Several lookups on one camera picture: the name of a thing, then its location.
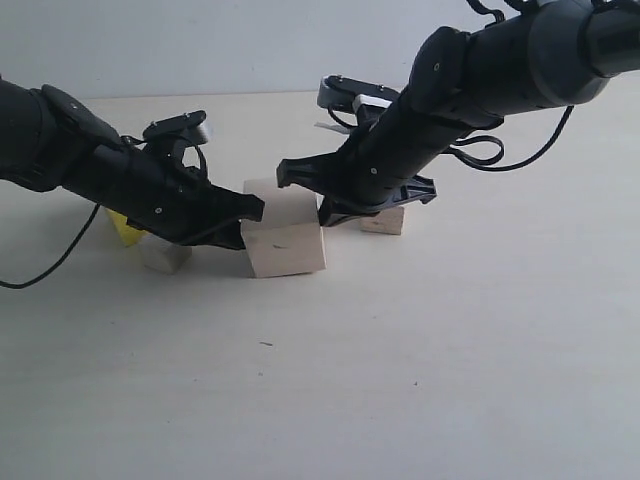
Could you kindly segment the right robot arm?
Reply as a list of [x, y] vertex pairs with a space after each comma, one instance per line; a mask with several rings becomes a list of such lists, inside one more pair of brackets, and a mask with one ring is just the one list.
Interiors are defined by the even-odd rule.
[[437, 191], [422, 171], [436, 157], [499, 172], [499, 157], [469, 157], [465, 147], [490, 140], [510, 115], [557, 108], [570, 115], [639, 67], [635, 1], [515, 1], [512, 8], [512, 18], [492, 10], [491, 22], [475, 32], [438, 28], [401, 90], [325, 76], [319, 107], [356, 123], [336, 151], [283, 160], [278, 186], [320, 194], [325, 227], [426, 204]]

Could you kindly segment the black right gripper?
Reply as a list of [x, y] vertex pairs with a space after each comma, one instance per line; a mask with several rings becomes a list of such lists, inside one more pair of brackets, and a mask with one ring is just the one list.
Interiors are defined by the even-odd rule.
[[457, 89], [404, 89], [378, 117], [357, 122], [336, 152], [283, 159], [276, 168], [277, 186], [331, 193], [318, 210], [323, 227], [412, 202], [428, 204], [437, 197], [435, 182], [417, 174], [475, 130], [469, 115], [449, 111], [464, 105], [458, 96]]

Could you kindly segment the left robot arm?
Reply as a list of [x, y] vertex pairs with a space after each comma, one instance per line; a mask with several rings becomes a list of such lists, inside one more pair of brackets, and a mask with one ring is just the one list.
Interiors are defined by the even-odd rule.
[[52, 85], [2, 81], [1, 177], [39, 193], [63, 188], [176, 245], [242, 250], [241, 223], [261, 221], [265, 203], [212, 184], [204, 158], [184, 164], [187, 149], [208, 142], [206, 120], [183, 113], [136, 139]]

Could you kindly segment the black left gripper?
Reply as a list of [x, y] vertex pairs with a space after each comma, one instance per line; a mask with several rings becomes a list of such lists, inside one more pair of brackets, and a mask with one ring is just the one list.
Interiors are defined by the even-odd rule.
[[182, 163], [186, 139], [151, 142], [144, 149], [98, 146], [76, 161], [64, 188], [111, 210], [143, 230], [182, 246], [245, 250], [241, 222], [261, 221], [265, 202], [254, 194], [212, 186]]

